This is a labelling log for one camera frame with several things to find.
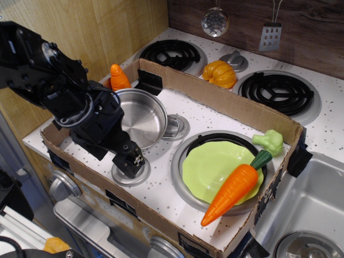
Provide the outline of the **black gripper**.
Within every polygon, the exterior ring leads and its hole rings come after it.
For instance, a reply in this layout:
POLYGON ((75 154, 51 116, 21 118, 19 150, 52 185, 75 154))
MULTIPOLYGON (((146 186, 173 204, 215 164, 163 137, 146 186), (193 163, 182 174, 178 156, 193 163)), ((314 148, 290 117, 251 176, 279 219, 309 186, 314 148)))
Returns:
POLYGON ((70 129, 75 143, 98 160, 108 152, 115 153, 112 162, 128 178, 134 178, 144 165, 141 149, 122 129, 124 113, 92 115, 90 119, 70 129))

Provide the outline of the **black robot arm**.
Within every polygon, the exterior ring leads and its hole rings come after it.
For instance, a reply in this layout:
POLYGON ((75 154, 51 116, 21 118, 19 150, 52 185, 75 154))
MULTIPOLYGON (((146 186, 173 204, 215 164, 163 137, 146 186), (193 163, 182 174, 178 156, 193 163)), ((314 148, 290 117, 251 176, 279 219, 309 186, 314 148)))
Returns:
POLYGON ((48 110, 57 127, 69 129, 73 141, 97 159, 114 153, 115 166, 135 178, 145 161, 122 129, 120 98, 89 80, 87 72, 55 43, 15 22, 1 22, 1 88, 48 110))

